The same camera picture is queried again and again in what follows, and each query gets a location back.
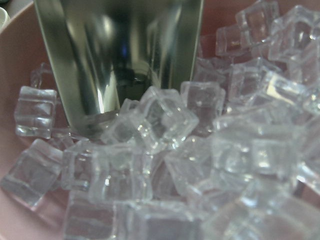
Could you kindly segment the metal ice scoop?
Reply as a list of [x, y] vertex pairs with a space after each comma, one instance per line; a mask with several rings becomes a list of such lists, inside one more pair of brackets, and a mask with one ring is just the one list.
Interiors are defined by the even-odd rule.
[[194, 74], [201, 0], [36, 0], [69, 126], [94, 138], [125, 99]]

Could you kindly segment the ice cubes pile in bowl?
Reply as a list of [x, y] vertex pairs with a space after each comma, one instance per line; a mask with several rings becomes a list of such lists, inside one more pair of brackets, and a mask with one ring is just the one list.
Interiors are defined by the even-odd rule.
[[[284, 240], [277, 227], [297, 215], [303, 240], [319, 233], [317, 208], [294, 196], [298, 180], [320, 182], [308, 99], [319, 1], [259, 0], [213, 32], [205, 6], [192, 78], [126, 98], [91, 138], [68, 123], [34, 6], [48, 62], [20, 87], [15, 134], [33, 141], [0, 187], [31, 208], [67, 191], [63, 240]], [[212, 230], [230, 203], [231, 219], [249, 223]]]

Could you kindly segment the pink bowl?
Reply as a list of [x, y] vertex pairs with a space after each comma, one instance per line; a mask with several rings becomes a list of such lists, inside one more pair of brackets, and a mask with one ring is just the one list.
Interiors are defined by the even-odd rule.
[[[204, 30], [213, 31], [223, 24], [231, 23], [231, 14], [248, 6], [251, 0], [208, 0], [205, 3], [203, 20]], [[32, 2], [25, 3], [12, 0], [7, 11], [11, 17], [9, 23], [0, 30], [0, 180], [15, 165], [20, 153], [29, 147], [33, 138], [19, 137], [15, 133], [14, 110], [21, 86], [30, 83], [32, 70], [42, 62], [48, 62], [47, 53], [35, 8]], [[308, 208], [302, 210], [316, 210], [320, 212], [320, 195], [305, 184], [299, 183], [296, 192], [296, 202], [305, 202]], [[63, 240], [63, 221], [66, 215], [68, 192], [65, 190], [49, 191], [36, 207], [29, 207], [11, 193], [0, 187], [0, 239], [1, 240]], [[244, 224], [247, 219], [232, 220], [240, 217], [235, 214], [235, 206], [227, 204], [211, 217], [214, 221], [209, 227], [212, 230], [222, 230], [229, 233], [229, 224]], [[284, 227], [281, 233], [286, 234], [285, 240], [302, 240], [303, 230], [307, 223], [302, 222], [302, 215], [297, 215], [291, 225], [279, 225], [282, 221], [274, 222], [275, 230]], [[320, 239], [320, 219], [318, 233], [310, 240]]]

